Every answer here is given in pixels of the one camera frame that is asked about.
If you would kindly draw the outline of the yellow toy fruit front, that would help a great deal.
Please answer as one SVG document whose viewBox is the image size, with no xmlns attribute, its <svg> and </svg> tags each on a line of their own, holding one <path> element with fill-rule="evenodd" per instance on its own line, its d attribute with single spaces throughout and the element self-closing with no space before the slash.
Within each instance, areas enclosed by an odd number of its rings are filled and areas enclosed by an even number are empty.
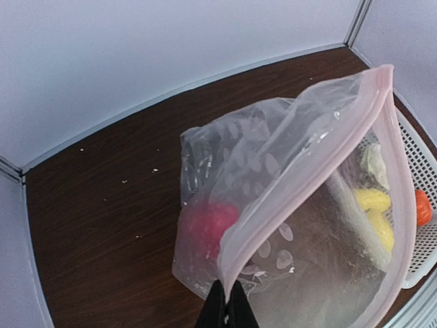
<svg viewBox="0 0 437 328">
<path fill-rule="evenodd" d="M 394 234 L 389 221 L 384 216 L 384 213 L 375 209 L 370 209 L 367 211 L 367 217 L 384 248 L 391 254 L 395 243 Z"/>
</svg>

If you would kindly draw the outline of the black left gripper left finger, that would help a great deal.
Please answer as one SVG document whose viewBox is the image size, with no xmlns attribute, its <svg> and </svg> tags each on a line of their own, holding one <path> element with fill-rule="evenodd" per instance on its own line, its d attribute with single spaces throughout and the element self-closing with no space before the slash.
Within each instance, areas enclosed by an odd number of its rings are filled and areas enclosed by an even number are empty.
<svg viewBox="0 0 437 328">
<path fill-rule="evenodd" d="M 220 280 L 216 280 L 209 291 L 199 313 L 195 328 L 225 328 L 227 315 L 225 292 Z"/>
</svg>

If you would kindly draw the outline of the orange toy pumpkin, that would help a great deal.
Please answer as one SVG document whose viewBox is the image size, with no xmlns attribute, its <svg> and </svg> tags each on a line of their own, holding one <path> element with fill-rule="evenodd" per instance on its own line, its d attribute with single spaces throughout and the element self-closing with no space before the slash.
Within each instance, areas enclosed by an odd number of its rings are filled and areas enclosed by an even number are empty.
<svg viewBox="0 0 437 328">
<path fill-rule="evenodd" d="M 415 191 L 416 210 L 417 210 L 417 225 L 424 226 L 431 221 L 432 205 L 427 194 L 422 190 Z"/>
</svg>

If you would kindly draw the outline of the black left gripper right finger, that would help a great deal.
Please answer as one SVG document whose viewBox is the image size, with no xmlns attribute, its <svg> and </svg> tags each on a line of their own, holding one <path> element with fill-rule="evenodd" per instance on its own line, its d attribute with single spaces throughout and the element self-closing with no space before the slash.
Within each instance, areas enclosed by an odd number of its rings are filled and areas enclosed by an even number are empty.
<svg viewBox="0 0 437 328">
<path fill-rule="evenodd" d="M 230 328 L 259 328 L 255 315 L 239 281 L 236 281 L 227 303 L 227 322 Z"/>
</svg>

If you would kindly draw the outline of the red toy bell pepper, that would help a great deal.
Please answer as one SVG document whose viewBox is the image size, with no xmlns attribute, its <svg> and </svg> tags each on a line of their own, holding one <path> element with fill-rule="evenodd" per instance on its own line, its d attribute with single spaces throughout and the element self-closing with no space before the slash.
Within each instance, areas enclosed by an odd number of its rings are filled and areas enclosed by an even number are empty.
<svg viewBox="0 0 437 328">
<path fill-rule="evenodd" d="M 182 211 L 183 231 L 194 248 L 194 253 L 206 260 L 216 259 L 224 233 L 234 225 L 240 212 L 226 202 L 201 201 Z"/>
</svg>

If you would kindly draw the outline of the clear zip top bag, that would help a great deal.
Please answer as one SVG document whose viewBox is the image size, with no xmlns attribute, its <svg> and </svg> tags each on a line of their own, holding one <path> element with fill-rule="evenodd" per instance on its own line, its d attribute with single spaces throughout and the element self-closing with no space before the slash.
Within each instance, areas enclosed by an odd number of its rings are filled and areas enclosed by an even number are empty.
<svg viewBox="0 0 437 328">
<path fill-rule="evenodd" d="M 316 83 L 181 134 L 172 272 L 204 302 L 220 280 L 226 310 L 239 281 L 259 327 L 375 327 L 398 296 L 416 233 L 414 186 L 393 97 L 394 67 Z M 382 148 L 390 190 L 361 168 Z M 391 254 L 355 189 L 389 195 Z M 201 201 L 240 212 L 216 259 L 194 253 L 182 211 Z"/>
</svg>

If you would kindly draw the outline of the yellow toy fruit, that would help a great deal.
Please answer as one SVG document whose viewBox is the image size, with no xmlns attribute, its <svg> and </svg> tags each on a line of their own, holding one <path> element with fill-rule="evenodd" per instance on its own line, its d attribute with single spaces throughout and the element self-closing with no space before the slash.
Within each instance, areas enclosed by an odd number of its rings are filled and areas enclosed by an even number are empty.
<svg viewBox="0 0 437 328">
<path fill-rule="evenodd" d="M 391 207 L 389 195 L 377 189 L 355 189 L 356 201 L 362 210 L 378 210 L 385 212 Z"/>
<path fill-rule="evenodd" d="M 384 216 L 384 213 L 375 209 L 370 209 L 367 211 L 367 217 L 384 248 L 391 254 L 395 243 L 394 234 L 389 221 Z"/>
</svg>

